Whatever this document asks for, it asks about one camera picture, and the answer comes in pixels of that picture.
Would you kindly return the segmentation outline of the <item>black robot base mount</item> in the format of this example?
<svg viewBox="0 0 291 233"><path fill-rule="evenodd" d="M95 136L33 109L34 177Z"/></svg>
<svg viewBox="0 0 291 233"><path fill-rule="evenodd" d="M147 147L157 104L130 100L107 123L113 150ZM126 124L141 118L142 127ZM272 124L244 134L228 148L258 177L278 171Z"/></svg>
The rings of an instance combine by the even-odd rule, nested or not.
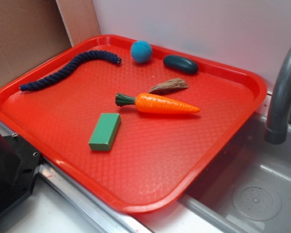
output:
<svg viewBox="0 0 291 233"><path fill-rule="evenodd" d="M0 134L0 218L32 194L41 160L20 135Z"/></svg>

